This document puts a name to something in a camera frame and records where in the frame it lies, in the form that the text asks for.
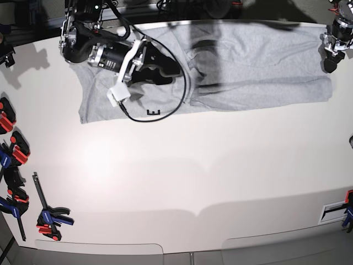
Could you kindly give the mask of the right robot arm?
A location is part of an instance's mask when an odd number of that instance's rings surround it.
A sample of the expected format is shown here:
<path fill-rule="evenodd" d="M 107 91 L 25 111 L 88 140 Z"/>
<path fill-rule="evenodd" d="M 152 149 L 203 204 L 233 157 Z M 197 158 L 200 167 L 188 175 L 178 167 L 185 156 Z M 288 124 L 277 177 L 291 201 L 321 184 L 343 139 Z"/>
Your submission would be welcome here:
<path fill-rule="evenodd" d="M 128 41 L 131 28 L 123 22 L 124 35 L 101 28 L 103 6 L 112 1 L 69 1 L 61 27 L 60 53 L 69 63 L 87 62 L 92 67 L 117 73 L 122 82 L 170 84 L 181 75 L 176 59 L 153 45 L 152 38 L 142 35 Z"/>

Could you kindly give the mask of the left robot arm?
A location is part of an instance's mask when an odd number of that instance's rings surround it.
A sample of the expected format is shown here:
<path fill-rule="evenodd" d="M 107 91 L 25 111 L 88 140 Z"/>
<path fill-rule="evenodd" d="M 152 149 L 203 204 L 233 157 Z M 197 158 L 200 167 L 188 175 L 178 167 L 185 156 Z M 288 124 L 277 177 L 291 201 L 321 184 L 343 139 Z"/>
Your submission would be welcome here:
<path fill-rule="evenodd" d="M 324 70 L 333 73 L 338 63 L 345 58 L 345 51 L 352 50 L 352 1 L 329 1 L 335 13 L 335 19 L 324 34 L 325 59 Z"/>

